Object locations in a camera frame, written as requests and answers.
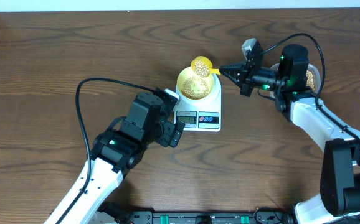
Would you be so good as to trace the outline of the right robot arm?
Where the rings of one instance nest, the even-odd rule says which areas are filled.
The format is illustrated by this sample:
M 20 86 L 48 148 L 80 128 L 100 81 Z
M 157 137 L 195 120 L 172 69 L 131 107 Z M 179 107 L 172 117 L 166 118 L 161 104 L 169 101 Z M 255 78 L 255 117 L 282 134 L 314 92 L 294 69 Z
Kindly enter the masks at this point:
M 273 93 L 276 109 L 298 126 L 323 151 L 318 195 L 297 203 L 282 223 L 360 223 L 360 131 L 332 113 L 307 85 L 308 50 L 286 45 L 276 70 L 261 66 L 264 51 L 249 39 L 242 47 L 245 60 L 220 66 L 240 94 L 254 89 Z

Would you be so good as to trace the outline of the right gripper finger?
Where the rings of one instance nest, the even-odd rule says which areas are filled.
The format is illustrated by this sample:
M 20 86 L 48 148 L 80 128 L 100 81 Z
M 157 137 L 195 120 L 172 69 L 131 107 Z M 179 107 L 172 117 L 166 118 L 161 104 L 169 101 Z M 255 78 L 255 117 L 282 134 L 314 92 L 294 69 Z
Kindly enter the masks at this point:
M 221 65 L 219 70 L 220 72 L 243 72 L 246 65 L 246 62 L 231 63 L 228 65 Z
M 242 88 L 245 84 L 245 72 L 223 70 L 222 75 L 227 77 L 230 81 L 235 83 L 239 88 Z

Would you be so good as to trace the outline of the yellow plastic measuring scoop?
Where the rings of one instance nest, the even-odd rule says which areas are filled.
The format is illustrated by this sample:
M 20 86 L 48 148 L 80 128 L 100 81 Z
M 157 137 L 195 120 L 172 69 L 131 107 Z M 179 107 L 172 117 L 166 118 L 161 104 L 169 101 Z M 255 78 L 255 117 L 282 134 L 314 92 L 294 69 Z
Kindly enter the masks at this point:
M 212 74 L 220 75 L 219 69 L 213 68 L 212 62 L 204 56 L 196 57 L 191 62 L 191 68 L 196 75 L 202 78 L 208 77 Z

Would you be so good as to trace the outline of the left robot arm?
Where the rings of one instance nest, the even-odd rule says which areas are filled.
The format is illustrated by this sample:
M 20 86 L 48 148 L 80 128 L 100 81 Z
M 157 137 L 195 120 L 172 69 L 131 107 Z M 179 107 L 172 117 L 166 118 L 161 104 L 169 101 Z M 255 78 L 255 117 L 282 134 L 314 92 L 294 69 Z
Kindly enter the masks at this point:
M 114 119 L 96 137 L 78 179 L 46 222 L 88 223 L 152 142 L 176 147 L 184 123 L 168 118 L 178 101 L 179 95 L 168 89 L 138 93 L 127 116 Z

